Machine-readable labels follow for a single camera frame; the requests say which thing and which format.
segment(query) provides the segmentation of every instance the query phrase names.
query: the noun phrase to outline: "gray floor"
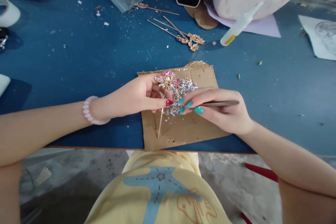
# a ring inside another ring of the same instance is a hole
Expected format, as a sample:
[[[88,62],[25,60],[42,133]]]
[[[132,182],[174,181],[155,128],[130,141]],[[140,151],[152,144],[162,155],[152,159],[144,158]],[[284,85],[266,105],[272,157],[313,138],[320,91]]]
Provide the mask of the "gray floor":
[[[26,168],[20,183],[22,215],[41,209],[32,224],[83,223],[105,186],[118,176],[128,160],[125,151],[81,149]],[[336,167],[336,160],[326,159]],[[280,224],[281,201],[277,183],[255,174],[242,163],[267,165],[258,155],[199,153],[203,178],[210,184],[233,224]],[[51,177],[35,181],[48,167]]]

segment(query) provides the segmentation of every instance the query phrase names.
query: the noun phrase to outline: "paper sheet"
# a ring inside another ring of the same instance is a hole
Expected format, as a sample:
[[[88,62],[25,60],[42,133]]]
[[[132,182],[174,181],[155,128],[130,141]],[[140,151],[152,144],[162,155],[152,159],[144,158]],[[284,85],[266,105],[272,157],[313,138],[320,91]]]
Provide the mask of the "paper sheet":
[[[336,23],[299,15],[316,57],[336,60]]]
[[[231,27],[236,22],[231,19],[224,19],[218,16],[212,2],[204,1],[205,6],[208,9],[209,15],[214,19],[218,20],[225,26]],[[273,14],[268,15],[260,20],[254,20],[243,30],[244,32],[251,32],[271,37],[281,37],[278,25]]]
[[[173,71],[179,78],[190,78],[198,84],[199,88],[218,88],[213,66],[203,61],[193,61],[185,67],[169,70]],[[148,73],[150,72],[139,72],[138,75]],[[158,139],[161,113],[153,114],[151,111],[142,111],[141,117],[146,151],[165,149],[230,135],[215,124],[192,112],[174,117],[163,115],[160,138]]]

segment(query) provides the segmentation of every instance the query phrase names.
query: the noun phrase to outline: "woman's right hand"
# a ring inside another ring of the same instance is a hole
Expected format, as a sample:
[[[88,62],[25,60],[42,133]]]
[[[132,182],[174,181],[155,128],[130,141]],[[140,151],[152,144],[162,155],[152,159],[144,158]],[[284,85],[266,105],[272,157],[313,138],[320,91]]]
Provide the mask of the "woman's right hand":
[[[200,106],[205,102],[224,102],[231,100],[237,100],[239,104],[222,107]],[[255,122],[248,115],[242,95],[237,91],[199,88],[188,93],[184,97],[184,101],[181,105],[188,105],[182,114],[187,114],[194,110],[200,116],[229,133],[245,135],[249,133],[255,125]]]

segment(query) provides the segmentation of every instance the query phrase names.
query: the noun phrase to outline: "red nail polish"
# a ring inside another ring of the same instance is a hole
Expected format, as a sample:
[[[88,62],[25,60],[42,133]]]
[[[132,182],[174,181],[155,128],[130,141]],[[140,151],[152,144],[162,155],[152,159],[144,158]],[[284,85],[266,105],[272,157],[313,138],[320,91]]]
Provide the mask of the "red nail polish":
[[[167,107],[167,106],[170,106],[170,105],[172,105],[172,104],[173,104],[173,101],[168,100],[168,101],[166,102],[166,107]]]

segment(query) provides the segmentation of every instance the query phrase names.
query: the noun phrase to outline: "woman's left hand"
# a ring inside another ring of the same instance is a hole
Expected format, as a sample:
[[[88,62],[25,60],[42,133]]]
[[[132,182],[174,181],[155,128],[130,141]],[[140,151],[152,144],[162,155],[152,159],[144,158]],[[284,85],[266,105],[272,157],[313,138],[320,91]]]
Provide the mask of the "woman's left hand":
[[[162,99],[156,73],[142,75],[131,80],[113,93],[95,99],[90,104],[90,113],[97,120],[123,117],[143,110],[156,111],[171,105],[172,95],[167,92]]]

